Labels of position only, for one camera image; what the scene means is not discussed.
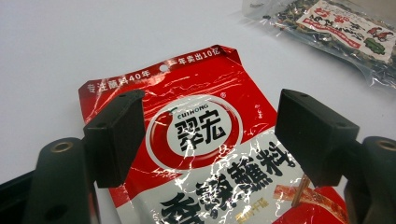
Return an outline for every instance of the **white table surface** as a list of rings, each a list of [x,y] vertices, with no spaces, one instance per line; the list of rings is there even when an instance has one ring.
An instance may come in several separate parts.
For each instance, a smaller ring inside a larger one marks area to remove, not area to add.
[[[358,141],[396,138],[396,93],[354,66],[244,18],[241,1],[0,0],[0,184],[35,169],[39,150],[83,137],[78,88],[221,44],[277,108],[284,88],[320,100],[361,127]],[[118,223],[99,189],[103,223]]]

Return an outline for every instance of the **crinkled plastic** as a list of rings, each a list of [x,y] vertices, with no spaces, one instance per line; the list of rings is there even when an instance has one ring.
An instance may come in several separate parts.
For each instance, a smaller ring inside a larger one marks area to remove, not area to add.
[[[394,24],[367,14],[364,8],[347,0],[244,0],[243,11],[353,63],[371,86],[396,89]]]
[[[147,133],[125,183],[110,190],[122,223],[347,223],[333,188],[310,185],[291,207],[303,171],[235,49],[88,81],[79,89],[85,122],[135,89],[146,93]]]

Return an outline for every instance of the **small wooden stick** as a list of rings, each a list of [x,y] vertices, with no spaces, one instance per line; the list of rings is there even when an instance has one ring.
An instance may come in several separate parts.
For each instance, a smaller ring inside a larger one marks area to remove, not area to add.
[[[311,180],[306,174],[303,174],[301,178],[300,185],[297,188],[296,194],[294,195],[293,202],[291,203],[291,207],[297,207],[300,204],[301,196],[306,188],[308,188]]]

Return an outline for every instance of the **black holder arm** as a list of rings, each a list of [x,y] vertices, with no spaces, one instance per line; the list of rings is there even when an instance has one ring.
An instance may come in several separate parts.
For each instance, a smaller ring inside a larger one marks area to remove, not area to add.
[[[143,97],[125,92],[85,126],[83,139],[46,145],[33,172],[0,186],[0,223],[100,223],[94,182],[124,182],[145,135]]]
[[[276,136],[317,187],[337,186],[341,176],[349,221],[396,223],[396,142],[355,139],[359,127],[309,95],[283,90]]]

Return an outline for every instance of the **brand logo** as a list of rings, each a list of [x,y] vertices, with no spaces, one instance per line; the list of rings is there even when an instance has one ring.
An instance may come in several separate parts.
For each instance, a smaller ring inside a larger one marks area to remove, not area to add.
[[[226,101],[211,95],[176,100],[148,126],[146,146],[162,168],[188,170],[221,160],[242,138],[242,121]]]

